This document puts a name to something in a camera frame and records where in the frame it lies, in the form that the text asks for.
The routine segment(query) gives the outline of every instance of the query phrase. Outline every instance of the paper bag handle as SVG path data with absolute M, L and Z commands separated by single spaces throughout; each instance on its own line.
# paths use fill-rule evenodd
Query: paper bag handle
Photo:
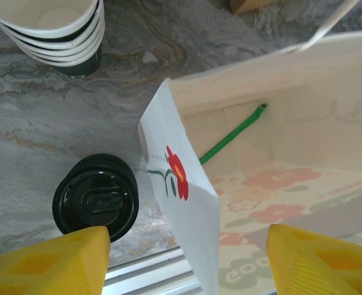
M 322 39 L 349 11 L 359 3 L 360 0 L 346 0 L 335 12 L 319 27 L 317 32 L 306 43 L 299 46 L 293 52 L 301 52 L 311 48 Z

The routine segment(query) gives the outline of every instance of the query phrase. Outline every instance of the gray marble surface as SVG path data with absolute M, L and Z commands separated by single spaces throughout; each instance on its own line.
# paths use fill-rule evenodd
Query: gray marble surface
M 141 209 L 111 265 L 176 246 L 144 171 L 136 124 L 158 85 L 307 40 L 340 0 L 283 0 L 234 16 L 226 0 L 105 0 L 101 68 L 73 80 L 22 54 L 0 30 L 0 253 L 61 235 L 51 213 L 81 158 L 133 169 Z M 335 31 L 362 30 L 362 1 Z

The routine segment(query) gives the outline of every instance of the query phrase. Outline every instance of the green stick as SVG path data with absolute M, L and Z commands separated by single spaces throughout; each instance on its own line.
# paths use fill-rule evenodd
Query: green stick
M 236 138 L 242 131 L 248 128 L 251 124 L 255 123 L 261 116 L 262 112 L 267 107 L 266 103 L 260 105 L 253 114 L 243 121 L 236 129 L 231 131 L 225 138 L 223 138 L 216 146 L 200 158 L 201 165 L 207 163 L 214 155 L 216 155 L 222 148 L 227 146 L 234 138 Z

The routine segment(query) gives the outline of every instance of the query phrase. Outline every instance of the stack of paper cups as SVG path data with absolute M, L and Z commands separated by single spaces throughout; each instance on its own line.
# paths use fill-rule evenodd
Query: stack of paper cups
M 0 0 L 0 28 L 31 58 L 87 77 L 101 62 L 103 0 Z

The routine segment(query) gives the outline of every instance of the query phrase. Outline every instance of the black plastic lid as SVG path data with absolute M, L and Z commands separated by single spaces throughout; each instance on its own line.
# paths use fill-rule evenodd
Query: black plastic lid
M 120 239 L 138 214 L 138 188 L 132 170 L 113 155 L 81 160 L 58 186 L 52 213 L 64 234 L 106 226 L 112 242 Z

